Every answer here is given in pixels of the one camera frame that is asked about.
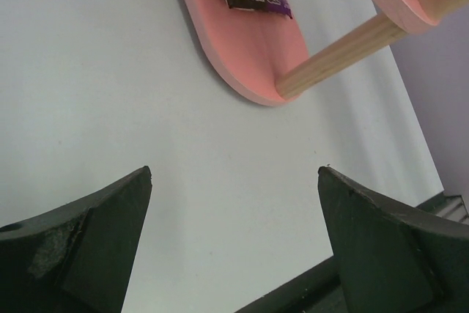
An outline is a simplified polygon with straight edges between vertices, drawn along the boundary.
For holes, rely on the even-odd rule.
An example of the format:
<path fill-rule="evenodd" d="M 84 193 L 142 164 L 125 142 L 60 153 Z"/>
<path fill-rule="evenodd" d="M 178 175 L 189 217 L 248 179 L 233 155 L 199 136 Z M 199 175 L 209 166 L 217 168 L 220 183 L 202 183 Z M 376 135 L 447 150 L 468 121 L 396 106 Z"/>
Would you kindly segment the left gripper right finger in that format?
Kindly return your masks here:
<path fill-rule="evenodd" d="M 468 311 L 468 225 L 327 166 L 318 192 L 349 312 Z"/>

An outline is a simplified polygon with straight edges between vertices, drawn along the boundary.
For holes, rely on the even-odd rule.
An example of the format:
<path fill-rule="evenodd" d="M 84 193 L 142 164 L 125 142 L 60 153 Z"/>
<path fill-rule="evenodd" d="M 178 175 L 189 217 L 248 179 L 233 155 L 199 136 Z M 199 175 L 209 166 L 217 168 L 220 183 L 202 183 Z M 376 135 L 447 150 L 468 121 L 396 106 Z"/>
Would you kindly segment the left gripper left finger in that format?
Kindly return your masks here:
<path fill-rule="evenodd" d="M 120 312 L 152 192 L 144 166 L 1 228 L 2 312 Z"/>

